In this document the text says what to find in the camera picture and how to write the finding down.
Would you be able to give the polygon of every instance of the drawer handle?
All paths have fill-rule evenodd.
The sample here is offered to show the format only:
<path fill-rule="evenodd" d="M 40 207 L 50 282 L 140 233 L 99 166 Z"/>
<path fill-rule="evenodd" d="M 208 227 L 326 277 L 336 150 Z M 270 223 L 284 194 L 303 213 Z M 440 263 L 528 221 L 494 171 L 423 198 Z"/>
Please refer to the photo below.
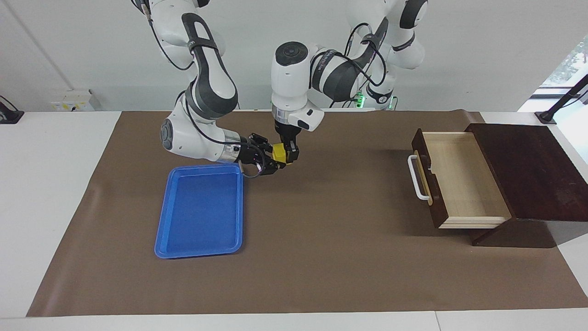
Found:
<path fill-rule="evenodd" d="M 420 192 L 419 182 L 416 180 L 415 166 L 412 164 L 412 161 L 416 160 L 417 158 L 418 156 L 416 155 L 411 155 L 408 157 L 408 168 L 410 170 L 410 176 L 412 177 L 412 184 L 415 186 L 416 196 L 421 200 L 429 201 L 430 197 Z"/>

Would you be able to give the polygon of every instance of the table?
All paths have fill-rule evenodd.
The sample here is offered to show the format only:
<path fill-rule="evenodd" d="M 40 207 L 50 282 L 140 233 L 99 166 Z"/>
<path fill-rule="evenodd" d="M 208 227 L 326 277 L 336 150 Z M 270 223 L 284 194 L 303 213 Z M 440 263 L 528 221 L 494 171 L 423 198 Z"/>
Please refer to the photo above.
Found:
<path fill-rule="evenodd" d="M 549 330 L 583 329 L 588 309 L 476 312 L 319 313 L 198 316 L 85 316 L 26 319 L 26 311 L 86 189 L 119 112 L 28 113 L 0 127 L 0 329 L 177 326 L 199 329 Z M 483 113 L 487 123 L 539 124 L 533 114 Z M 588 181 L 588 165 L 555 126 L 554 136 Z M 588 236 L 560 246 L 588 292 Z"/>

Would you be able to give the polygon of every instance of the blue tray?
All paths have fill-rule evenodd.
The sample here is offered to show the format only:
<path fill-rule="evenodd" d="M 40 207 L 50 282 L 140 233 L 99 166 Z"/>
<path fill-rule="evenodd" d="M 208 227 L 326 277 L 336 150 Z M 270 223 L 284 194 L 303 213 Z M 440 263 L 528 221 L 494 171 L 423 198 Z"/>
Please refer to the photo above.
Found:
<path fill-rule="evenodd" d="M 243 241 L 243 174 L 236 164 L 169 173 L 155 254 L 162 259 L 230 254 Z"/>

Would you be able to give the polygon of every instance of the yellow block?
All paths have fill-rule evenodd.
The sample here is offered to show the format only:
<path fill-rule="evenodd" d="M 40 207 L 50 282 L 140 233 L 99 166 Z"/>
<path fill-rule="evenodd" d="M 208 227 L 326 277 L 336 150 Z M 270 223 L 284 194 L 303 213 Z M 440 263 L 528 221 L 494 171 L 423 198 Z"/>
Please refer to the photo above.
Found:
<path fill-rule="evenodd" d="M 286 150 L 284 149 L 284 144 L 273 145 L 272 159 L 281 163 L 286 163 Z"/>

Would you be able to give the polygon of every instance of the wooden cabinet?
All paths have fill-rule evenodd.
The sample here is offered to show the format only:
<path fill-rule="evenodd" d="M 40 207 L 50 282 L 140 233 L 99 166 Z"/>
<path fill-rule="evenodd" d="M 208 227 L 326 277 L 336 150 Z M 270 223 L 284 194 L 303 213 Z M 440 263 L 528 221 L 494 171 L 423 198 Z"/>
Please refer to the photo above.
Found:
<path fill-rule="evenodd" d="M 503 247 L 554 247 L 588 233 L 588 184 L 547 127 L 419 129 L 412 147 L 415 190 L 437 228 Z"/>

